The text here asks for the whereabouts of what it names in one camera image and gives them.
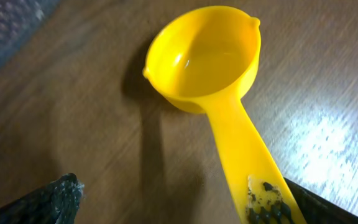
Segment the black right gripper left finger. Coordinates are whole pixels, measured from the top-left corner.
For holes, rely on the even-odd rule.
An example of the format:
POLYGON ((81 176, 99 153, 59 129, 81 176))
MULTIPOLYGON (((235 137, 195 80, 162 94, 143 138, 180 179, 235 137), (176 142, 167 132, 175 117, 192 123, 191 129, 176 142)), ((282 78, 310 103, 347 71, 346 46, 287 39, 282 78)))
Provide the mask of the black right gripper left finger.
POLYGON ((74 224, 85 185, 68 173, 0 208, 0 224, 74 224))

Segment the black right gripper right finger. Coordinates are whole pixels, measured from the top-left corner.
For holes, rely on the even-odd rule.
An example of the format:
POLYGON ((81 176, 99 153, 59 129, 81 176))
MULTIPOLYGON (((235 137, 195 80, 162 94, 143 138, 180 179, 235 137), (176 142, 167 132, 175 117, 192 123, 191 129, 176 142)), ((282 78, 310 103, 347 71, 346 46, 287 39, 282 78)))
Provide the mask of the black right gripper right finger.
POLYGON ((305 220, 309 224, 358 224, 358 216, 338 207, 285 178, 305 220))

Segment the yellow measuring scoop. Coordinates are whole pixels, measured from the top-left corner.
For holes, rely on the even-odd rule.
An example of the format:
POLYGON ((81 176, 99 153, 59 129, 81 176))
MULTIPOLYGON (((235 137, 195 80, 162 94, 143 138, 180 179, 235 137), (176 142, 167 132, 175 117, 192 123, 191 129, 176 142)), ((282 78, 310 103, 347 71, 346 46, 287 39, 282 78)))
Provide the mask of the yellow measuring scoop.
POLYGON ((208 117, 242 223, 304 223, 241 102, 256 78, 260 49, 258 18, 229 6, 202 7, 158 33, 143 75, 173 106, 208 117))

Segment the clear container of red beans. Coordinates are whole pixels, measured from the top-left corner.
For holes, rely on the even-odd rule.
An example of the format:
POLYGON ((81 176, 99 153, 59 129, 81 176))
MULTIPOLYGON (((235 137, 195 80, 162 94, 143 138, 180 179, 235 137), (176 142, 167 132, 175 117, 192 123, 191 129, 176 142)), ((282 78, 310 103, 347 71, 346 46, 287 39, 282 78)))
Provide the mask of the clear container of red beans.
POLYGON ((0 68, 34 35, 60 0, 0 0, 0 68))

